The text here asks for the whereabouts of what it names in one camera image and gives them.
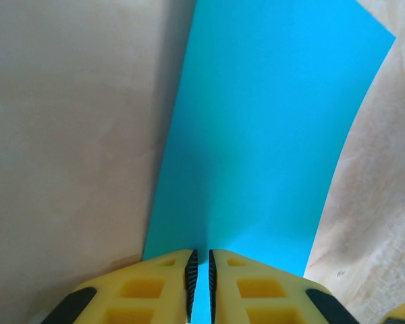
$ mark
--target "cyan surface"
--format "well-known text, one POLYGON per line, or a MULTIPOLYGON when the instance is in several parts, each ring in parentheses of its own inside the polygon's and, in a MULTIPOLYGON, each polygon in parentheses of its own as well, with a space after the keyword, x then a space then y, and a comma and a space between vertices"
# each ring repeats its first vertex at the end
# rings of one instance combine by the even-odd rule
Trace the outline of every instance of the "cyan surface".
MULTIPOLYGON (((393 41, 354 0, 198 0, 144 258, 226 248, 302 275, 393 41)), ((207 275, 193 323, 209 323, 207 275)))

